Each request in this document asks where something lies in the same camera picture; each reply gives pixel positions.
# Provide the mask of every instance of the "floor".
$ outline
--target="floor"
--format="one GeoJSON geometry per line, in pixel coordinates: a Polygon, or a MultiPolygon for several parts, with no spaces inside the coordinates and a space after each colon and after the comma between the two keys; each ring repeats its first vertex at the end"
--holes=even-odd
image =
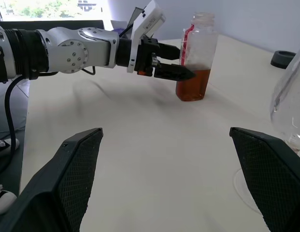
{"type": "MultiPolygon", "coordinates": [[[[4,93],[8,84],[0,83],[0,139],[9,138],[8,128],[6,125],[6,116],[3,107],[4,93]]],[[[19,195],[20,179],[22,171],[23,148],[25,123],[27,116],[28,97],[29,97],[30,81],[25,80],[15,87],[11,95],[11,112],[13,116],[14,126],[16,128],[16,137],[20,141],[20,147],[15,152],[11,164],[8,168],[0,174],[0,184],[5,190],[19,195]]],[[[7,158],[0,159],[0,166],[6,162],[7,158]]]]}

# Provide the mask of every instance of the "orange liquid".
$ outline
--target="orange liquid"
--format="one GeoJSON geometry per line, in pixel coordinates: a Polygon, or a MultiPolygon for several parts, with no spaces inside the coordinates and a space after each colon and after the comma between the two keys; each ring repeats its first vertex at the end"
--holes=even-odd
{"type": "Polygon", "coordinates": [[[210,69],[194,71],[195,77],[178,81],[176,95],[181,101],[192,102],[202,100],[205,96],[206,87],[209,80],[210,69]]]}

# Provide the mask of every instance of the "white table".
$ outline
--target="white table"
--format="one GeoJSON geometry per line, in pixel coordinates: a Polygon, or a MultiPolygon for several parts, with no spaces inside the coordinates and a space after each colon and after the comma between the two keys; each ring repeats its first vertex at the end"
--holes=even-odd
{"type": "Polygon", "coordinates": [[[206,96],[197,102],[181,102],[172,81],[122,67],[32,81],[21,189],[63,140],[102,127],[81,231],[267,232],[233,188],[240,164],[229,129],[277,135],[268,110],[284,71],[270,65],[271,56],[220,36],[206,96]]]}

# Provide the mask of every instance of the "clear plastic bottle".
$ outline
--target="clear plastic bottle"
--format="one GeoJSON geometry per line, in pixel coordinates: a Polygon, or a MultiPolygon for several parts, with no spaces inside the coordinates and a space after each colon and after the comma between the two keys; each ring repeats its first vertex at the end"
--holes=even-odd
{"type": "Polygon", "coordinates": [[[300,51],[277,83],[270,104],[270,118],[290,147],[300,150],[300,51]]]}
{"type": "Polygon", "coordinates": [[[191,23],[191,27],[184,31],[180,64],[194,71],[196,76],[177,82],[176,95],[182,101],[204,98],[218,40],[218,33],[213,28],[214,14],[195,13],[191,23]]]}

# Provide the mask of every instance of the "window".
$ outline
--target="window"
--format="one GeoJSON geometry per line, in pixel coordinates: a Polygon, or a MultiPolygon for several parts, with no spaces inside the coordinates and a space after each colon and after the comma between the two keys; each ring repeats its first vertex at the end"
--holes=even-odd
{"type": "Polygon", "coordinates": [[[106,2],[107,0],[0,0],[0,15],[2,21],[98,20],[110,18],[106,2]]]}

